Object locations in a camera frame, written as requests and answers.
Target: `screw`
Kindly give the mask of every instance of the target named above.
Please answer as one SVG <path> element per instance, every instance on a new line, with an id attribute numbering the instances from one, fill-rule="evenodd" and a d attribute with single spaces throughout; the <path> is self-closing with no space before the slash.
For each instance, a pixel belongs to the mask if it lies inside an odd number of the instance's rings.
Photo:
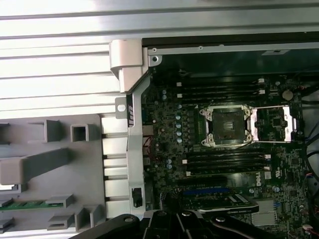
<path id="1" fill-rule="evenodd" d="M 160 211 L 160 212 L 159 212 L 159 216 L 160 216 L 160 217 L 166 216 L 166 212 Z"/>
<path id="2" fill-rule="evenodd" d="M 224 221 L 226 221 L 226 219 L 223 217 L 217 217 L 216 221 L 218 221 L 219 223 L 223 223 Z"/>
<path id="3" fill-rule="evenodd" d="M 133 221 L 133 218 L 125 218 L 124 221 L 125 221 L 126 223 L 130 223 L 130 222 Z"/>
<path id="4" fill-rule="evenodd" d="M 189 211 L 184 211 L 181 213 L 184 217 L 189 217 L 191 215 L 191 212 Z"/>

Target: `chip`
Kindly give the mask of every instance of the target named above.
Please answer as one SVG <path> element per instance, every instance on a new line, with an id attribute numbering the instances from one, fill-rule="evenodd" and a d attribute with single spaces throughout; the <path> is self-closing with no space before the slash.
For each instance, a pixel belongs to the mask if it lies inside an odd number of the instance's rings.
<path id="1" fill-rule="evenodd" d="M 289 195 L 290 195 L 291 197 L 297 196 L 297 190 L 290 190 Z"/>
<path id="2" fill-rule="evenodd" d="M 246 139 L 243 110 L 241 108 L 214 109 L 212 129 L 216 145 L 243 143 Z"/>
<path id="3" fill-rule="evenodd" d="M 281 126 L 281 119 L 274 118 L 273 119 L 273 127 Z"/>

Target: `blue pcie slot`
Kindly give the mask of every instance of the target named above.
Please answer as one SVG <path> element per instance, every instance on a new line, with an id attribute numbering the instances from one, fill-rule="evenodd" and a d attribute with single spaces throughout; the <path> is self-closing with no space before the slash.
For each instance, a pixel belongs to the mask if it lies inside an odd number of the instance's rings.
<path id="1" fill-rule="evenodd" d="M 227 193 L 229 188 L 205 188 L 205 189 L 194 189 L 184 191 L 184 195 L 196 195 L 196 194 L 206 194 L 206 193 Z"/>

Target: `cpu socket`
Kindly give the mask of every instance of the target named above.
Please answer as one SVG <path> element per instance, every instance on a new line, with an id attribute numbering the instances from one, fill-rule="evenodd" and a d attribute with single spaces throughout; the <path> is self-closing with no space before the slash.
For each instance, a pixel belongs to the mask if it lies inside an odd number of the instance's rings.
<path id="1" fill-rule="evenodd" d="M 258 138 L 257 111 L 282 108 L 287 121 L 283 141 L 260 141 Z M 248 105 L 209 106 L 199 111 L 206 118 L 206 139 L 201 144 L 207 147 L 242 146 L 250 142 L 285 143 L 292 141 L 291 133 L 296 129 L 296 119 L 290 115 L 289 106 L 254 108 Z"/>

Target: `motherboard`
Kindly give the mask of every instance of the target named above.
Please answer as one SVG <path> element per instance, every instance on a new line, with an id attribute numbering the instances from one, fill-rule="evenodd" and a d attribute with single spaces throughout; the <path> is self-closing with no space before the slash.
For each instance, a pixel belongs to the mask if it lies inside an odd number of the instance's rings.
<path id="1" fill-rule="evenodd" d="M 308 221 L 298 79 L 157 76 L 142 97 L 147 209 L 228 213 L 284 236 Z"/>

